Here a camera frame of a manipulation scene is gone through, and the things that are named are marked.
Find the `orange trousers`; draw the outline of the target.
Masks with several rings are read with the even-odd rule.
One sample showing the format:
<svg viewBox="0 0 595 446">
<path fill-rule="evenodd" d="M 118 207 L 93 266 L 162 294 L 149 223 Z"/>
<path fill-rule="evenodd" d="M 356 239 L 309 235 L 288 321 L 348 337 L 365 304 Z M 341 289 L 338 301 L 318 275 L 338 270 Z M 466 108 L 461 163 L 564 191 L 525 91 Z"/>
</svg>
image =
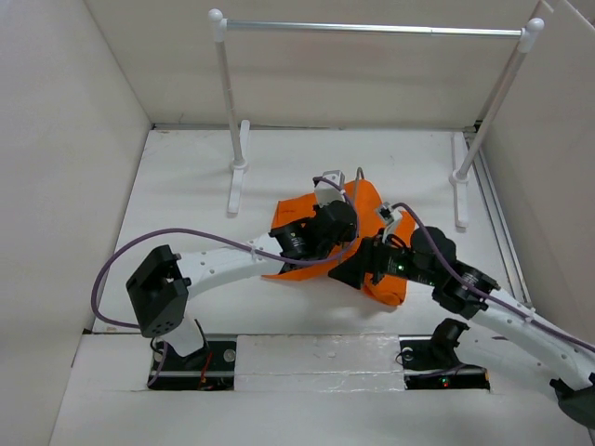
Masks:
<svg viewBox="0 0 595 446">
<path fill-rule="evenodd" d="M 380 216 L 376 210 L 382 204 L 381 197 L 374 184 L 368 180 L 360 180 L 358 185 L 355 181 L 350 181 L 345 185 L 345 190 L 351 198 L 355 198 L 354 204 L 360 218 L 360 237 L 353 247 L 349 248 L 346 258 L 351 257 L 359 247 L 362 237 L 374 236 L 379 230 L 384 228 Z M 275 209 L 271 227 L 280 228 L 284 224 L 290 223 L 300 217 L 314 216 L 313 206 L 316 204 L 314 193 L 309 193 L 296 198 L 279 201 Z M 411 235 L 416 228 L 415 220 L 405 213 L 393 231 L 393 234 L 399 237 L 406 246 L 410 244 Z M 303 282 L 313 278 L 323 277 L 328 274 L 331 268 L 339 264 L 338 260 L 306 267 L 304 269 L 291 270 L 285 273 L 275 275 L 264 275 L 265 279 L 285 282 Z M 361 292 L 370 298 L 388 305 L 389 307 L 399 307 L 406 298 L 407 281 L 405 279 L 385 275 L 378 284 L 372 283 L 372 275 L 366 273 L 364 276 L 364 285 Z"/>
</svg>

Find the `grey clothes hanger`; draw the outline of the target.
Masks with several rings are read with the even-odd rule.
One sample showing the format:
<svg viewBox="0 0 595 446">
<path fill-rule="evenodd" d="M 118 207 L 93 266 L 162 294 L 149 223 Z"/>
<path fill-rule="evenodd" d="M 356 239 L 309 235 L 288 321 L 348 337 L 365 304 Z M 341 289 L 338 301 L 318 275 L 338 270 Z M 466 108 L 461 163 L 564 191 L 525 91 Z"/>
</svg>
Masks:
<svg viewBox="0 0 595 446">
<path fill-rule="evenodd" d="M 356 201 L 359 185 L 360 185 L 361 181 L 364 179 L 365 179 L 364 170 L 360 166 L 358 166 L 356 169 L 355 178 L 353 180 L 353 190 L 352 190 L 353 201 Z"/>
</svg>

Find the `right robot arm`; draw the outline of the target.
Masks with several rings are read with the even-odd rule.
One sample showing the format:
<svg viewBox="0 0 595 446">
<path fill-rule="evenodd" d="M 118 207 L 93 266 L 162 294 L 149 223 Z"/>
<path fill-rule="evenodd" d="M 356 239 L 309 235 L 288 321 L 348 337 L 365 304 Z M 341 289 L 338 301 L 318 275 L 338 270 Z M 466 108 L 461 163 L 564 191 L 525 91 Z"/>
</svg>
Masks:
<svg viewBox="0 0 595 446">
<path fill-rule="evenodd" d="M 398 246 L 380 235 L 364 238 L 356 253 L 329 277 L 360 289 L 364 280 L 387 276 L 431 287 L 432 299 L 462 317 L 441 323 L 430 342 L 432 359 L 452 365 L 464 352 L 459 337 L 471 321 L 486 327 L 546 365 L 553 373 L 546 387 L 564 414 L 594 427 L 594 346 L 534 313 L 503 290 L 495 279 L 456 258 L 456 245 L 435 227 L 414 230 L 410 243 Z"/>
</svg>

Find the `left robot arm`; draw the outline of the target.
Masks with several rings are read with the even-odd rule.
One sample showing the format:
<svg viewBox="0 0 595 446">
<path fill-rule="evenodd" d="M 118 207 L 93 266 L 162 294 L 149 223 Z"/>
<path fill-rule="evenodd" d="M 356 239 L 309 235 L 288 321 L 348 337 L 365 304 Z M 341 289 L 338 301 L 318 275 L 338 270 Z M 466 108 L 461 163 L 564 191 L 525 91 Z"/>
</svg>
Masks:
<svg viewBox="0 0 595 446">
<path fill-rule="evenodd" d="M 207 346 L 198 322 L 186 314 L 189 300 L 243 279 L 329 264 L 335 247 L 354 241 L 356 228 L 352 205 L 333 201 L 247 243 L 226 241 L 219 249 L 182 255 L 158 246 L 126 282 L 140 334 L 162 339 L 182 365 L 197 368 Z"/>
</svg>

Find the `white clothes rack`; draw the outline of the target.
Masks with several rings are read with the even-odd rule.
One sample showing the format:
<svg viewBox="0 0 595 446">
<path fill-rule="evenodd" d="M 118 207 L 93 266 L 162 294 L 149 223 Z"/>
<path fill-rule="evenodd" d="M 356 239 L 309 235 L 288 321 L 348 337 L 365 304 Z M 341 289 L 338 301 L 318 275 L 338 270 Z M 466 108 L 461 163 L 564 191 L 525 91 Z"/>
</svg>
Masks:
<svg viewBox="0 0 595 446">
<path fill-rule="evenodd" d="M 276 32 L 312 32 L 312 33 L 360 33 L 386 35 L 440 36 L 440 37 L 475 37 L 509 39 L 517 42 L 509 61 L 499 80 L 496 82 L 491 97 L 487 100 L 487 110 L 480 118 L 480 127 L 467 147 L 461 138 L 452 142 L 454 170 L 449 177 L 454 192 L 455 225 L 459 229 L 469 226 L 469 192 L 470 170 L 473 166 L 487 132 L 495 120 L 512 83 L 514 82 L 526 56 L 533 49 L 538 37 L 545 29 L 545 21 L 532 18 L 520 30 L 470 29 L 426 26 L 347 24 L 323 22 L 290 22 L 290 21 L 257 21 L 230 20 L 223 13 L 213 8 L 208 12 L 215 44 L 218 72 L 222 85 L 225 111 L 231 136 L 231 188 L 227 204 L 227 212 L 231 215 L 239 213 L 245 171 L 248 162 L 245 157 L 249 147 L 250 122 L 237 119 L 232 97 L 230 69 L 225 46 L 226 34 L 230 31 L 276 31 Z"/>
</svg>

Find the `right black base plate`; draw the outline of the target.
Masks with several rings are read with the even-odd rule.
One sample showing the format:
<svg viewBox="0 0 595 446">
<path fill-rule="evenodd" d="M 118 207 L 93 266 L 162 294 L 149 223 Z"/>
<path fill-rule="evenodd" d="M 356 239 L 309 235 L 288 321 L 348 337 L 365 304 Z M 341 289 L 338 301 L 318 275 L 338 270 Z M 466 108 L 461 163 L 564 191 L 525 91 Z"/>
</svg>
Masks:
<svg viewBox="0 0 595 446">
<path fill-rule="evenodd" d="M 414 390 L 490 390 L 487 370 L 457 359 L 440 360 L 431 352 L 430 335 L 399 337 L 395 361 L 403 367 L 404 388 Z"/>
</svg>

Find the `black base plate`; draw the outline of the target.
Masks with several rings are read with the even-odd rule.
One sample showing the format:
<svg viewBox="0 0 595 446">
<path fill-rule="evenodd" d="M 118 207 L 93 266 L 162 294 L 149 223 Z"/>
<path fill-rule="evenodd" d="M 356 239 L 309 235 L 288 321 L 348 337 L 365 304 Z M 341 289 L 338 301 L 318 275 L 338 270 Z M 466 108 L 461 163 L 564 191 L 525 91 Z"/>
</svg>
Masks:
<svg viewBox="0 0 595 446">
<path fill-rule="evenodd" d="M 208 335 L 205 348 L 182 358 L 164 342 L 151 342 L 148 389 L 161 391 L 228 391 L 234 389 L 237 337 Z"/>
<path fill-rule="evenodd" d="M 403 367 L 404 388 L 414 390 L 490 390 L 487 370 L 457 359 L 440 360 L 431 352 L 430 335 L 399 337 L 395 361 Z"/>
</svg>

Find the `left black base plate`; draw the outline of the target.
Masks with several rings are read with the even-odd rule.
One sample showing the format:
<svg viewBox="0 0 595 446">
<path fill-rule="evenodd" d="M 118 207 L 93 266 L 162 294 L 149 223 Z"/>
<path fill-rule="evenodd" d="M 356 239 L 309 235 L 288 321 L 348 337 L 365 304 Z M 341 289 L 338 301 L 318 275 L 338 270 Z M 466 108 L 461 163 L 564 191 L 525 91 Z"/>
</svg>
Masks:
<svg viewBox="0 0 595 446">
<path fill-rule="evenodd" d="M 151 342 L 148 389 L 161 391 L 228 391 L 234 389 L 237 337 L 208 335 L 205 348 L 182 358 L 164 342 Z"/>
</svg>

